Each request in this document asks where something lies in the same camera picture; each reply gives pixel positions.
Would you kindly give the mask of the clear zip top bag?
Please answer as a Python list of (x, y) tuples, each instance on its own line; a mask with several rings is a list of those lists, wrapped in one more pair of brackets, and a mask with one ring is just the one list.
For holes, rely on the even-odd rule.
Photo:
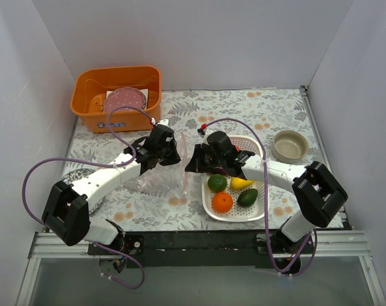
[(185, 134), (181, 132), (175, 137), (177, 153), (181, 161), (171, 166), (157, 165), (135, 181), (136, 190), (152, 196), (177, 196), (186, 194), (188, 176), (184, 171), (188, 162), (188, 146)]

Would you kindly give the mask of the yellow mango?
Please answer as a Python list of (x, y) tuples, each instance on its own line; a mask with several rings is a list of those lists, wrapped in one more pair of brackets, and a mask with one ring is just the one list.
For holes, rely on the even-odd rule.
[(230, 180), (230, 187), (234, 191), (245, 189), (249, 186), (252, 186), (255, 183), (254, 180), (246, 180), (239, 177), (232, 177)]

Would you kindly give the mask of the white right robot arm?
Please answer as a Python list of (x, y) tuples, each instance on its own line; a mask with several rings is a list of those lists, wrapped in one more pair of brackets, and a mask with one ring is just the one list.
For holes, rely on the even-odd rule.
[(310, 231), (326, 228), (348, 195), (330, 170), (321, 162), (307, 166), (266, 161), (264, 154), (239, 150), (222, 131), (206, 132), (195, 146), (195, 173), (215, 172), (240, 179), (263, 182), (295, 195), (299, 211), (289, 217), (272, 236), (272, 244), (284, 253), (292, 253)]

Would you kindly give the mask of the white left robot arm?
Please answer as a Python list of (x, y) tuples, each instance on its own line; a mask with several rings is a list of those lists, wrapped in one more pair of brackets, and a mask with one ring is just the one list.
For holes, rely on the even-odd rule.
[(55, 183), (41, 219), (67, 246), (86, 240), (102, 244), (111, 255), (119, 254), (125, 245), (124, 230), (108, 219), (91, 217), (90, 209), (114, 189), (157, 164), (168, 166), (180, 160), (174, 130), (169, 127), (168, 120), (163, 119), (153, 127), (149, 136), (134, 141), (108, 168), (70, 184)]

